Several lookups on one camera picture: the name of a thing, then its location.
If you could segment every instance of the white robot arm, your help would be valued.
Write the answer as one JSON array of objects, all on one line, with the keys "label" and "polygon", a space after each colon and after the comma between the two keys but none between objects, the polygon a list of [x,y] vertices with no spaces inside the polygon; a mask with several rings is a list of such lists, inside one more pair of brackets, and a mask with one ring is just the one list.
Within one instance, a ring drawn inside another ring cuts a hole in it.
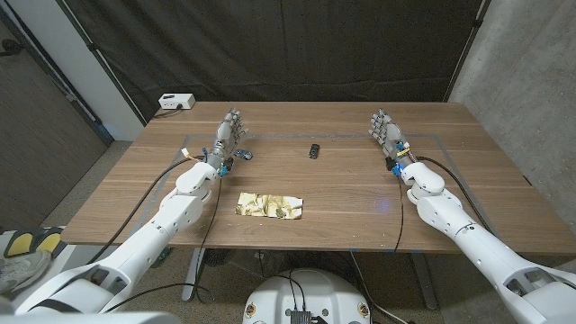
[{"label": "white robot arm", "polygon": [[125,301],[151,264],[176,233],[194,224],[210,200],[211,187],[232,168],[230,156],[246,131],[236,109],[218,128],[211,152],[180,175],[175,189],[161,202],[156,215],[107,258],[61,273],[34,292],[16,310],[24,313],[101,313]]},{"label": "white robot arm", "polygon": [[576,274],[525,260],[477,224],[444,188],[444,179],[412,156],[386,112],[373,116],[369,132],[382,146],[388,168],[411,185],[408,197],[420,218],[456,243],[519,323],[576,322]]}]

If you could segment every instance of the yellow object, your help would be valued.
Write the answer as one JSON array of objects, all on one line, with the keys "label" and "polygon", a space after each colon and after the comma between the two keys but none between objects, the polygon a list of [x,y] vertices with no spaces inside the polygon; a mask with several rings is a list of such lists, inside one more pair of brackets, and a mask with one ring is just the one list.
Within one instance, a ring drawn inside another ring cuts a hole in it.
[{"label": "yellow object", "polygon": [[302,199],[272,194],[240,193],[236,214],[297,220],[302,217]]},{"label": "yellow object", "polygon": [[60,233],[52,233],[48,235],[37,247],[36,251],[54,252],[60,243]]},{"label": "yellow object", "polygon": [[406,148],[406,149],[404,149],[402,152],[398,152],[397,156],[399,157],[399,156],[401,156],[402,154],[408,152],[409,150],[410,150],[409,148]]},{"label": "yellow object", "polygon": [[20,254],[29,253],[30,246],[32,245],[32,240],[34,236],[31,233],[23,233],[12,241],[8,252],[6,252],[7,257],[18,256]]}]

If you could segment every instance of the dark backdrop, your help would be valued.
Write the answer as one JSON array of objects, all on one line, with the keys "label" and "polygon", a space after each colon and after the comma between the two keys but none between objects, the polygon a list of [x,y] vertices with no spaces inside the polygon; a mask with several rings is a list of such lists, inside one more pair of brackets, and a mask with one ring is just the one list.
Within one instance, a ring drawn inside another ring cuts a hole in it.
[{"label": "dark backdrop", "polygon": [[198,101],[442,101],[482,0],[67,0],[147,120]]}]

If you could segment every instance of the wire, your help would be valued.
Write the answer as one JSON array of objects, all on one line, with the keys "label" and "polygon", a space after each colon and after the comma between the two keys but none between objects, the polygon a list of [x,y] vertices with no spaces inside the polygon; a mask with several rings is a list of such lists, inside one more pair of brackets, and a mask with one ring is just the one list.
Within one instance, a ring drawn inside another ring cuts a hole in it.
[{"label": "wire", "polygon": [[258,250],[258,261],[260,262],[260,273],[264,279],[267,279],[264,275],[264,266],[262,265],[262,250]]},{"label": "wire", "polygon": [[93,256],[90,261],[88,261],[88,263],[86,263],[87,265],[93,263],[94,261],[96,261],[98,259],[98,257],[100,257],[102,255],[102,253],[104,253],[104,251],[110,247],[110,245],[118,238],[118,236],[120,235],[120,233],[122,233],[122,231],[124,230],[124,228],[126,227],[126,225],[128,225],[128,222],[132,219],[132,217],[134,216],[134,214],[136,214],[136,211],[138,210],[138,208],[140,208],[140,206],[142,205],[142,203],[144,203],[144,200],[146,200],[146,197],[148,197],[148,195],[150,194],[150,192],[152,191],[152,189],[154,188],[154,186],[158,183],[158,181],[160,181],[160,179],[165,176],[168,172],[170,172],[173,168],[180,166],[181,164],[183,164],[186,161],[190,161],[193,158],[189,158],[186,157],[176,163],[174,163],[172,166],[169,166],[166,170],[164,170],[164,172],[162,172],[157,178],[156,180],[154,180],[154,182],[150,185],[150,187],[148,188],[148,190],[144,193],[144,195],[142,196],[142,198],[140,198],[139,202],[136,204],[136,206],[134,207],[134,209],[132,210],[132,212],[130,213],[130,215],[128,215],[128,218],[126,218],[126,220],[124,221],[124,223],[118,228],[118,230],[116,230],[116,233],[114,233],[114,235],[112,236],[112,238],[110,238],[110,240],[108,241],[108,243],[106,243],[101,249],[100,251],[98,251],[98,253],[96,253],[95,256]]},{"label": "wire", "polygon": [[376,303],[376,301],[374,301],[374,298],[372,298],[372,296],[370,295],[370,293],[368,292],[368,287],[366,286],[366,282],[364,280],[364,276],[362,275],[362,271],[360,271],[360,266],[358,265],[358,262],[356,262],[356,258],[354,257],[354,253],[352,251],[350,251],[350,256],[352,257],[352,261],[354,261],[354,265],[356,268],[356,271],[358,272],[358,275],[360,275],[360,279],[362,280],[362,285],[364,286],[364,290],[366,291],[366,295],[368,296],[368,300],[370,301],[370,303],[380,312],[382,313],[384,316],[387,316],[388,318],[390,318],[391,320],[394,320],[398,323],[401,324],[408,324],[408,322],[406,322],[406,320],[399,318],[398,316],[392,314],[391,312],[385,310],[383,307],[381,307],[380,305],[378,305]]},{"label": "wire", "polygon": [[430,157],[416,157],[416,159],[418,160],[423,160],[423,161],[428,161],[428,162],[432,162],[435,165],[441,167],[444,171],[446,171],[448,173],[449,176],[451,176],[455,181],[456,184],[458,185],[458,187],[460,187],[460,190],[462,191],[462,193],[464,194],[464,197],[466,197],[466,200],[468,201],[468,203],[470,204],[470,206],[472,207],[472,209],[474,210],[474,213],[476,213],[476,216],[478,216],[478,220],[480,220],[480,222],[482,223],[482,225],[484,226],[484,228],[490,232],[490,234],[494,234],[492,233],[492,230],[490,229],[490,227],[488,227],[488,224],[486,223],[486,220],[484,220],[484,218],[482,217],[482,215],[480,214],[480,211],[478,211],[478,208],[476,208],[476,204],[474,204],[474,202],[472,201],[472,198],[470,198],[470,195],[468,194],[468,192],[464,189],[464,186],[460,183],[460,180],[458,180],[458,177],[456,177],[455,174],[452,173],[452,171],[450,171],[447,167],[443,166],[442,163],[434,160],[433,158]]},{"label": "wire", "polygon": [[[196,274],[194,276],[194,283],[198,283],[199,276],[198,276],[198,268],[200,265],[200,255],[202,255],[202,249],[204,248],[204,243],[206,243],[206,239],[208,238],[208,233],[212,229],[212,224],[214,223],[214,219],[216,218],[216,211],[218,210],[218,203],[220,202],[220,192],[222,189],[222,178],[220,178],[220,183],[218,184],[218,197],[216,198],[216,206],[214,207],[214,214],[212,215],[212,219],[210,220],[210,225],[208,225],[208,229],[206,230],[206,234],[204,235],[204,239],[202,240],[202,244],[200,245],[200,253],[198,253],[198,258],[196,260]],[[198,301],[202,302],[202,298],[200,298],[200,294],[198,290],[196,291],[196,296],[198,296]]]},{"label": "wire", "polygon": [[404,229],[404,202],[402,201],[402,182],[400,181],[400,177],[398,177],[398,187],[400,188],[400,234],[398,234],[398,240],[396,241],[396,247],[394,247],[394,253],[398,249],[398,245],[400,244],[400,239],[402,238],[402,230]]},{"label": "wire", "polygon": [[[304,297],[304,290],[302,289],[302,286],[300,286],[300,284],[297,281],[292,279],[292,271],[293,270],[294,269],[290,270],[290,276],[285,276],[285,275],[281,275],[281,274],[276,274],[275,276],[281,277],[284,279],[288,279],[288,280],[290,280],[291,286],[292,286],[292,283],[295,283],[298,286],[298,288],[300,288],[300,293],[302,294],[302,311],[306,311],[306,298]],[[292,296],[294,297],[294,309],[298,310],[298,309],[296,309],[296,296],[294,295],[294,289],[292,289]]]},{"label": "wire", "polygon": [[171,110],[171,111],[169,111],[169,112],[163,112],[163,113],[161,113],[161,114],[157,114],[157,115],[155,115],[155,116],[152,117],[152,118],[155,118],[155,119],[156,119],[156,118],[166,118],[166,117],[170,117],[170,115],[175,114],[175,113],[178,113],[178,112],[180,112],[181,110],[182,110],[182,104],[179,103],[178,106],[177,106],[174,110]]},{"label": "wire", "polygon": [[122,306],[123,304],[125,304],[126,302],[130,302],[130,301],[135,300],[136,298],[140,297],[141,295],[144,295],[144,294],[147,294],[147,293],[152,293],[152,292],[155,292],[155,291],[159,291],[159,290],[161,290],[161,289],[166,289],[166,288],[170,288],[170,287],[177,287],[177,286],[183,286],[183,285],[196,287],[196,289],[202,289],[202,290],[204,290],[204,291],[206,291],[206,292],[208,292],[208,293],[210,294],[210,296],[212,297],[212,300],[213,300],[213,301],[215,300],[215,299],[214,299],[214,295],[212,295],[212,292],[211,292],[211,291],[209,291],[208,289],[206,289],[206,288],[204,288],[204,287],[201,287],[201,286],[199,286],[199,285],[197,285],[197,284],[193,284],[193,283],[171,283],[171,284],[167,284],[167,285],[164,285],[164,286],[160,286],[160,287],[148,289],[148,290],[146,290],[146,291],[144,291],[144,292],[141,292],[141,293],[137,293],[137,294],[133,295],[132,297],[130,297],[129,299],[127,299],[127,300],[125,300],[125,301],[121,301],[121,302],[115,304],[114,306],[112,306],[111,308],[109,308],[108,310],[106,310],[104,313],[113,311],[113,310],[119,308],[120,306]]}]

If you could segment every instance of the crumpled gold foil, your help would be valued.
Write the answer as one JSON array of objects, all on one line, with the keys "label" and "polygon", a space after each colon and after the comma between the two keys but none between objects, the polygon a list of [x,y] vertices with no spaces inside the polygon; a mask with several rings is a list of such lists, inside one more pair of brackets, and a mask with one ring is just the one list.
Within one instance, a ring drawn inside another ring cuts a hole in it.
[{"label": "crumpled gold foil", "polygon": [[298,220],[302,217],[302,199],[272,194],[240,193],[236,214]]}]

